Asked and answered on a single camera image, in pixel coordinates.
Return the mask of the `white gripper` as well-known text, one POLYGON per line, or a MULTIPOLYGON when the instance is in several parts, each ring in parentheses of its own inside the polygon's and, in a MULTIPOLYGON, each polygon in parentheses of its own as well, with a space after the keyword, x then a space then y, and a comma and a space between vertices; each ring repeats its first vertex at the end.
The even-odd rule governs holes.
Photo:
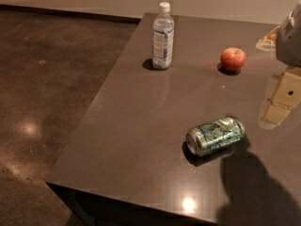
POLYGON ((263 107, 261 119, 280 125, 301 103, 301 1, 276 26, 256 43, 265 52, 275 51, 277 59, 289 66, 281 75, 273 76, 271 95, 263 107))

